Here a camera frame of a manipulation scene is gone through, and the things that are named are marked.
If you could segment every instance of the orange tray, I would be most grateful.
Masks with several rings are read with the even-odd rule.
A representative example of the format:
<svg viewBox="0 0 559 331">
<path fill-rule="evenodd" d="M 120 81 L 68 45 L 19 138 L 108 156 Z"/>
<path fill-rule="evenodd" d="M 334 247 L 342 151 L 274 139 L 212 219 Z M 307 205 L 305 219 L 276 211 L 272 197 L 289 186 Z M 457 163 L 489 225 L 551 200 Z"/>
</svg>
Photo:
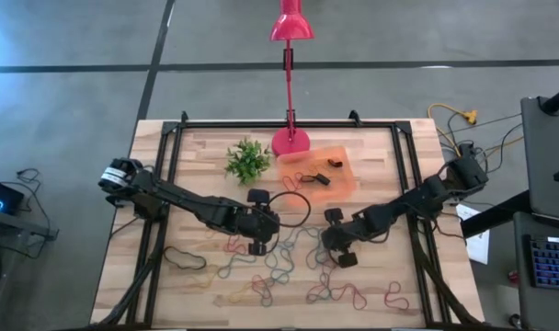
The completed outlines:
<svg viewBox="0 0 559 331">
<path fill-rule="evenodd" d="M 334 167 L 328 160 L 342 162 Z M 311 203 L 344 200 L 357 188 L 345 147 L 326 147 L 312 151 L 284 154 L 278 157 L 279 180 L 287 190 L 303 194 Z M 302 176 L 322 174 L 330 179 L 328 185 L 318 181 L 301 182 Z M 289 197 L 290 205 L 303 205 L 302 199 Z"/>
</svg>

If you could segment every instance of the green leaves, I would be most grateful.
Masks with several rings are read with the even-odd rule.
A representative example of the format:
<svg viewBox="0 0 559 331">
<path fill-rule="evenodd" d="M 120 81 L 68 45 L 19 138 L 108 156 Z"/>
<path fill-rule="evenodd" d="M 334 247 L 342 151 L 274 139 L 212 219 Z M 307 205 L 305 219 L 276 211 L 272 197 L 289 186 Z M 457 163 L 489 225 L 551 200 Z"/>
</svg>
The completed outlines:
<svg viewBox="0 0 559 331">
<path fill-rule="evenodd" d="M 261 177 L 261 173 L 269 169 L 269 146 L 261 151 L 261 143 L 248 141 L 246 137 L 235 145 L 237 151 L 227 149 L 228 165 L 224 169 L 226 174 L 235 175 L 240 179 L 241 185 L 248 185 Z"/>
</svg>

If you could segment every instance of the lamp base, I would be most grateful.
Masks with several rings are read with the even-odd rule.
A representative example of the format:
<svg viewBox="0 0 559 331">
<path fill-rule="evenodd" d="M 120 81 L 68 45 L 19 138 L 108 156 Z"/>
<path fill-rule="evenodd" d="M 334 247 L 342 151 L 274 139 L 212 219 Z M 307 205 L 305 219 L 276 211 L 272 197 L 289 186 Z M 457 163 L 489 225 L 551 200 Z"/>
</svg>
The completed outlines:
<svg viewBox="0 0 559 331">
<path fill-rule="evenodd" d="M 310 150 L 310 138 L 306 131 L 294 129 L 294 137 L 290 141 L 288 128 L 279 129 L 271 140 L 271 150 L 276 156 Z"/>
</svg>

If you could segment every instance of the wooden table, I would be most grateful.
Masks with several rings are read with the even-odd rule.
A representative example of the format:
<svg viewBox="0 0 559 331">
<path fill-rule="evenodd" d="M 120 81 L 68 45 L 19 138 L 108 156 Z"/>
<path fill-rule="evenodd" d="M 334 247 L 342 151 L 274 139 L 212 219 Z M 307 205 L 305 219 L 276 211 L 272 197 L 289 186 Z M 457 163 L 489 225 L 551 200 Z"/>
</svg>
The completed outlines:
<svg viewBox="0 0 559 331">
<path fill-rule="evenodd" d="M 435 174 L 443 164 L 439 139 L 432 120 L 411 120 L 416 151 L 422 176 Z M 144 165 L 152 165 L 159 142 L 161 120 L 139 122 L 131 149 L 131 158 L 139 159 Z M 330 201 L 313 206 L 313 214 L 306 225 L 326 227 L 323 211 L 340 207 L 346 220 L 350 214 L 370 204 L 385 203 L 400 196 L 400 185 L 396 171 L 391 133 L 383 129 L 310 129 L 312 148 L 332 145 L 345 146 L 353 168 L 358 189 L 346 201 Z M 200 195 L 219 195 L 246 202 L 250 187 L 237 186 L 234 177 L 225 177 L 227 147 L 247 137 L 264 145 L 270 143 L 274 130 L 258 129 L 198 129 L 184 130 L 177 163 L 176 184 Z M 411 176 L 406 143 L 404 146 L 406 173 Z M 278 170 L 272 167 L 253 186 L 263 188 L 271 194 L 285 190 Z M 302 218 L 301 211 L 290 209 L 284 201 L 273 202 L 284 223 L 296 223 Z M 131 209 L 118 211 L 114 228 L 122 226 L 132 218 Z M 439 218 L 444 232 L 460 234 L 461 227 L 453 217 Z M 137 258 L 143 222 L 134 223 L 116 234 L 109 243 L 106 260 L 98 287 L 92 321 L 97 322 L 108 314 L 114 304 L 129 287 Z M 206 232 L 192 214 L 172 208 L 165 244 L 206 257 L 210 265 L 226 265 L 230 253 L 222 251 L 228 236 Z M 290 229 L 282 228 L 285 237 Z M 464 242 L 455 237 L 435 233 L 440 264 L 444 279 L 463 305 L 476 318 L 483 320 L 482 308 L 473 280 Z M 269 269 L 260 257 L 255 264 L 237 263 L 226 280 L 213 278 L 216 267 L 201 271 L 180 270 L 163 261 L 157 293 L 153 327 L 417 327 L 424 326 L 416 286 L 415 266 L 405 217 L 393 226 L 385 244 L 374 245 L 357 242 L 352 248 L 357 253 L 359 264 L 354 268 L 336 269 L 331 276 L 331 287 L 353 283 L 367 298 L 367 307 L 356 310 L 352 305 L 349 290 L 340 301 L 321 301 L 309 304 L 306 292 L 318 284 L 320 270 L 306 266 L 305 256 L 314 248 L 316 241 L 301 236 L 292 252 L 295 270 L 286 285 L 276 284 L 271 288 L 273 305 L 262 307 L 260 296 L 251 291 L 249 283 L 256 274 L 268 277 Z M 399 294 L 390 299 L 406 298 L 410 308 L 406 311 L 384 305 L 384 296 L 392 281 L 402 285 Z M 229 296 L 247 289 L 240 302 Z M 433 310 L 436 295 L 429 284 Z M 143 316 L 144 294 L 140 304 Z"/>
</svg>

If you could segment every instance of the black keyboard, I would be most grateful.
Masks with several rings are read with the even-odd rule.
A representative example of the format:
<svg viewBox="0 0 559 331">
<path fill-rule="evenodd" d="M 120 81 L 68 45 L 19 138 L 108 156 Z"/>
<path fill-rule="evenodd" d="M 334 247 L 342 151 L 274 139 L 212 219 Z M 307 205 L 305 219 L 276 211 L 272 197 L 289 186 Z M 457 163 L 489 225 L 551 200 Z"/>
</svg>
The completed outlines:
<svg viewBox="0 0 559 331">
<path fill-rule="evenodd" d="M 559 290 L 559 238 L 527 238 L 530 243 L 532 286 Z"/>
</svg>

